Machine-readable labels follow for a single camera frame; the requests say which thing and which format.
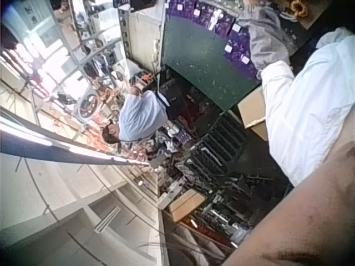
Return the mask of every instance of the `dark pants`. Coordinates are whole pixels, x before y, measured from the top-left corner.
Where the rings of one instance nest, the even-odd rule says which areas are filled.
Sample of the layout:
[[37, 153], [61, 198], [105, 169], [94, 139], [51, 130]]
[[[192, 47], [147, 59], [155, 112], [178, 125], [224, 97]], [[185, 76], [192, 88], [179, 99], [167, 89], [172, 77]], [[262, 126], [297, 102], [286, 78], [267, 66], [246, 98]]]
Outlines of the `dark pants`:
[[166, 106], [166, 114], [169, 120], [175, 120], [181, 114], [182, 110], [186, 108], [186, 92], [177, 85], [175, 79], [168, 80], [164, 83], [159, 92], [167, 99], [170, 106]]

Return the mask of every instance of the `purple box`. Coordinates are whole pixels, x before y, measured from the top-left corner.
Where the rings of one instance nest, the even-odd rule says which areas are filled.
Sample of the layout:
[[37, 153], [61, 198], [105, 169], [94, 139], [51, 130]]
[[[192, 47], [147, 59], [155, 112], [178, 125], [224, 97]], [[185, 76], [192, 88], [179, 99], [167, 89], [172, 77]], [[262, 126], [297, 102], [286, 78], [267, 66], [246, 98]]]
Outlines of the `purple box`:
[[228, 36], [229, 31], [231, 30], [232, 25], [234, 24], [235, 17], [229, 15], [226, 12], [223, 12], [222, 14], [223, 17], [218, 20], [214, 31], [219, 36], [226, 37]]
[[166, 14], [192, 19], [195, 3], [195, 0], [170, 0], [169, 3], [166, 2], [165, 5]]
[[194, 14], [192, 21], [208, 29], [214, 7], [207, 3], [197, 2], [194, 11], [200, 11], [200, 14]]
[[250, 36], [247, 28], [232, 26], [223, 56], [250, 79], [257, 79], [257, 69], [250, 56]]

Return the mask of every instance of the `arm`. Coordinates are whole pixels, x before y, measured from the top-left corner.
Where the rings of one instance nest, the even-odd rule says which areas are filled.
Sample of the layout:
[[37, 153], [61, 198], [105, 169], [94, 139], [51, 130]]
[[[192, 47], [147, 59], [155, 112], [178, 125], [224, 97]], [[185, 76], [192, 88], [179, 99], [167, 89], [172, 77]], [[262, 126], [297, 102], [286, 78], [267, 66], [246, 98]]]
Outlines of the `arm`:
[[277, 61], [289, 65], [289, 57], [296, 51], [296, 47], [281, 28], [275, 11], [270, 7], [260, 6], [260, 0], [244, 0], [244, 5], [237, 22], [248, 28], [251, 60], [256, 69], [264, 70]]
[[354, 228], [351, 142], [297, 186], [223, 265], [339, 265], [354, 247]]
[[132, 95], [135, 95], [135, 96], [139, 96], [140, 90], [137, 87], [132, 86], [131, 88], [129, 88], [127, 90], [127, 94], [132, 94]]

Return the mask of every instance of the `black hair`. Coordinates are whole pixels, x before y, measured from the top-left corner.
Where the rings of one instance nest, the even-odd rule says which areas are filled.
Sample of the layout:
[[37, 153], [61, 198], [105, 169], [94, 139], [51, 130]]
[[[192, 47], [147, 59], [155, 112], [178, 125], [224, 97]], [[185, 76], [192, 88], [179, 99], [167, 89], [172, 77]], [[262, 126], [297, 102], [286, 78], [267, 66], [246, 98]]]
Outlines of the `black hair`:
[[110, 134], [109, 125], [111, 124], [113, 124], [112, 120], [110, 120], [110, 123], [102, 129], [102, 138], [107, 144], [117, 143], [117, 152], [121, 152], [121, 141], [116, 136]]

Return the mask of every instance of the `skin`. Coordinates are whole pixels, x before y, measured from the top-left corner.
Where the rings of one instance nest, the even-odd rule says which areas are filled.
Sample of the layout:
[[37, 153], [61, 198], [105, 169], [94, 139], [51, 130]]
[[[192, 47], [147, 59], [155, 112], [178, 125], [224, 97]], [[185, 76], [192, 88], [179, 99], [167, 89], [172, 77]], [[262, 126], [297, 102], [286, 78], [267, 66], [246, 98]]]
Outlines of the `skin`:
[[110, 135], [114, 135], [118, 137], [118, 134], [120, 133], [120, 127], [118, 124], [111, 124], [109, 125], [109, 133]]
[[297, 186], [223, 266], [341, 265], [355, 246], [355, 142]]

